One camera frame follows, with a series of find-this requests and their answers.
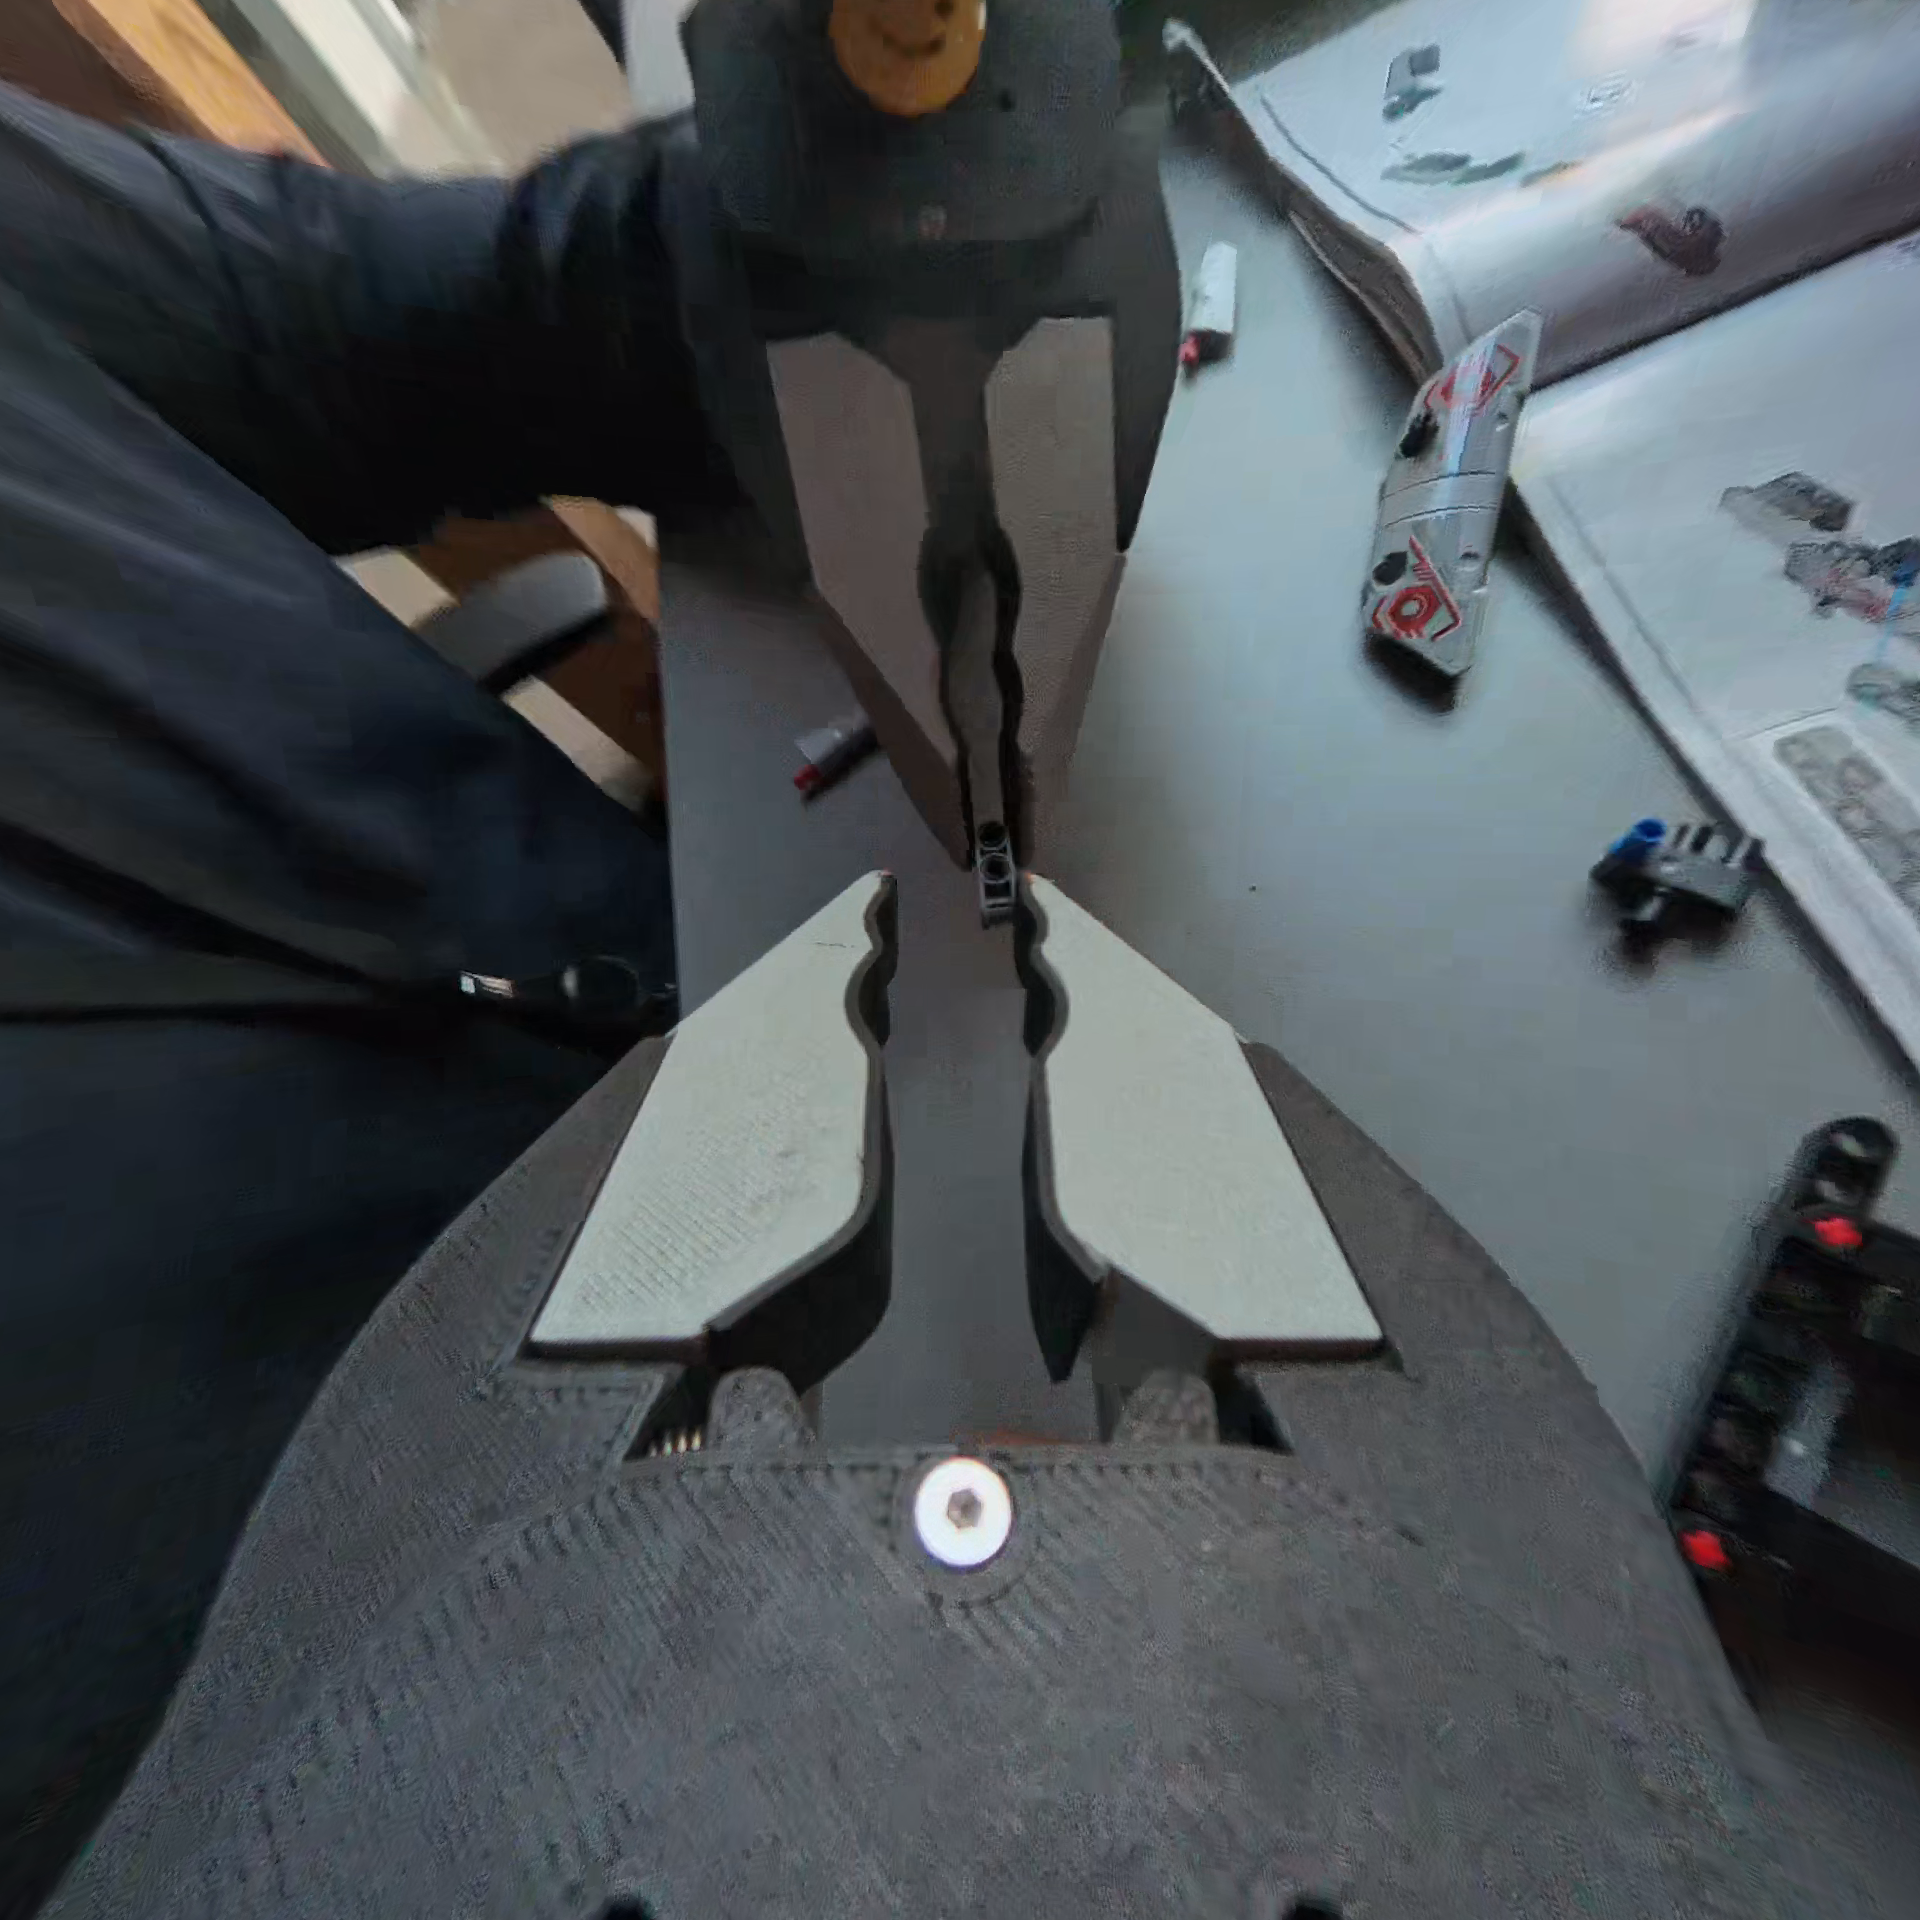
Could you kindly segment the black lego frame red pins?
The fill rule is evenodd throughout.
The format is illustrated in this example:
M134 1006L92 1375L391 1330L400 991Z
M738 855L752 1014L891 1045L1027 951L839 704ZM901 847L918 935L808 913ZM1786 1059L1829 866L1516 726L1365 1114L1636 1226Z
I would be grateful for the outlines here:
M1668 1476L1708 1592L1853 1621L1916 1653L1918 1241L1880 1213L1900 1140L1812 1131L1763 1215Z

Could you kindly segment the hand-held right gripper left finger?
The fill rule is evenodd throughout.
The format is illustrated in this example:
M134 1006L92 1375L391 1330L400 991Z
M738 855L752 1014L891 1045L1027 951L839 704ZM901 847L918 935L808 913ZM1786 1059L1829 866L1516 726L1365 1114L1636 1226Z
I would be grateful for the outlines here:
M673 1028L529 1325L531 1357L758 1369L806 1395L875 1332L897 895L884 871L858 877Z

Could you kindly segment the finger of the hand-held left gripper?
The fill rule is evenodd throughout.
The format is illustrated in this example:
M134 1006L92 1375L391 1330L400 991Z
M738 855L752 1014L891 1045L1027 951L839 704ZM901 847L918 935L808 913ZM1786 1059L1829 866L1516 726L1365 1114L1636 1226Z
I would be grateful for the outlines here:
M1018 609L1009 725L1019 871L1058 836L1092 681L1123 575L1118 539L1114 344L1106 317L1043 318L981 390L991 501Z
M958 390L838 332L769 346L779 441L814 590L926 828L963 871L999 822L997 590Z

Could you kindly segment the wooden board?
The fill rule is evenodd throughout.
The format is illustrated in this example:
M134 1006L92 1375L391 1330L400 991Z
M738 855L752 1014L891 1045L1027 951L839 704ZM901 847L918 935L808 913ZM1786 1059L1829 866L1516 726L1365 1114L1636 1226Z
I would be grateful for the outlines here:
M323 152L191 2L48 2L20 5L17 31L36 29L60 48L66 73L50 78L42 63L17 70L20 85L46 99L72 101L93 119L137 121L252 154L325 166Z

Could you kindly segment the person's dark clothed torso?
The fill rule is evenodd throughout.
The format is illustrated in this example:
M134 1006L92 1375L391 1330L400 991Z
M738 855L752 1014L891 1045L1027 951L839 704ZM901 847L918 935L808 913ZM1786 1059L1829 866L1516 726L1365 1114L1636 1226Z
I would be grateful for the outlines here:
M3 295L3 1917L325 1375L677 981L660 838Z

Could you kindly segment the person's left forearm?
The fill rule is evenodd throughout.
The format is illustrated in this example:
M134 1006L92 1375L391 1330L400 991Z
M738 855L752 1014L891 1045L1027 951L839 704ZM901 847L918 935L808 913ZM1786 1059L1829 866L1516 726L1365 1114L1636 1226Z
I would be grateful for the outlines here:
M366 179L12 85L3 291L334 556L449 517L744 502L688 323L691 124Z

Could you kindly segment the wooden chair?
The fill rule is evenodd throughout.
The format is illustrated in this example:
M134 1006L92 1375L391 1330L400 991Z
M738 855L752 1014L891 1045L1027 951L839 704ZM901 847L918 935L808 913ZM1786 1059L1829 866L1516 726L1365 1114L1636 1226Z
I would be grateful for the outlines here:
M445 661L489 665L485 689L612 802L660 813L660 552L646 517L562 497L449 519L341 569Z

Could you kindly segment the dark grey lego piece red pin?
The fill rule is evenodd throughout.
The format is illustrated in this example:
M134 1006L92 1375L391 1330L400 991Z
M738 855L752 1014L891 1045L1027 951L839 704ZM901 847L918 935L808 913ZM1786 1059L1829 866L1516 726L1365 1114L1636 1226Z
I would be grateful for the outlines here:
M791 786L810 805L874 757L878 737L862 712L850 712L800 735L794 749Z

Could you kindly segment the lego instruction booklet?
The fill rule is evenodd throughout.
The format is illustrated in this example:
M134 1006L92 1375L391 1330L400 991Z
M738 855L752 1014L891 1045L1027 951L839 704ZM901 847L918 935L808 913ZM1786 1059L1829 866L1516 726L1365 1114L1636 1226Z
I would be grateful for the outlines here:
M1430 388L1537 318L1530 530L1916 1060L1916 5L1390 5L1240 78L1161 45Z

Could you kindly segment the black lego assembly blue pin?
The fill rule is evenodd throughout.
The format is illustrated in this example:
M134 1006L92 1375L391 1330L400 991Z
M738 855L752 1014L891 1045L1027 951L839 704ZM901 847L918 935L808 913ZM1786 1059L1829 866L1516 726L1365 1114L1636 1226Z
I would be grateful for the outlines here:
M1595 859L1587 880L1613 908L1619 946L1716 939L1743 913L1763 840L1721 822L1639 819Z

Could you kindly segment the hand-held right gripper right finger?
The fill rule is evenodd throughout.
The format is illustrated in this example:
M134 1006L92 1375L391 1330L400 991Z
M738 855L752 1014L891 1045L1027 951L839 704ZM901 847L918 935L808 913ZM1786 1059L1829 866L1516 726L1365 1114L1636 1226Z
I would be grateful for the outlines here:
M1049 1380L1357 1360L1384 1334L1236 1028L1053 880L1018 896L1025 1300Z

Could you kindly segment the light grey lego beam red pin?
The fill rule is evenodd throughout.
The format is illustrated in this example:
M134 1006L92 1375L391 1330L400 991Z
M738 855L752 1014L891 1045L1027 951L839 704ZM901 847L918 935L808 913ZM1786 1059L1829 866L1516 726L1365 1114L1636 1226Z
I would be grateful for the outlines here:
M1185 314L1178 346L1181 374L1207 369L1236 346L1238 251L1213 241L1202 252L1188 289Z

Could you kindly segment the black zipper pull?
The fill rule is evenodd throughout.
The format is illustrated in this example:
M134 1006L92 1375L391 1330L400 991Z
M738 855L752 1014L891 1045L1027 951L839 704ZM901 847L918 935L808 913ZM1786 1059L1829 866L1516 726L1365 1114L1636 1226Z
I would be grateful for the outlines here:
M648 983L623 958L591 955L541 975L460 972L458 992L496 1012L523 1021L670 1030L679 1016L673 983Z

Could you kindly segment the silver lego panel red sticker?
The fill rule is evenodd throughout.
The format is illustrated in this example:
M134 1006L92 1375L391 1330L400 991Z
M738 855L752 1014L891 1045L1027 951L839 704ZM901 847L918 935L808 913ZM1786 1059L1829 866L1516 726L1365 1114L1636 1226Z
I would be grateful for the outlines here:
M1448 683L1476 661L1541 330L1521 308L1426 379L1378 490L1359 633Z

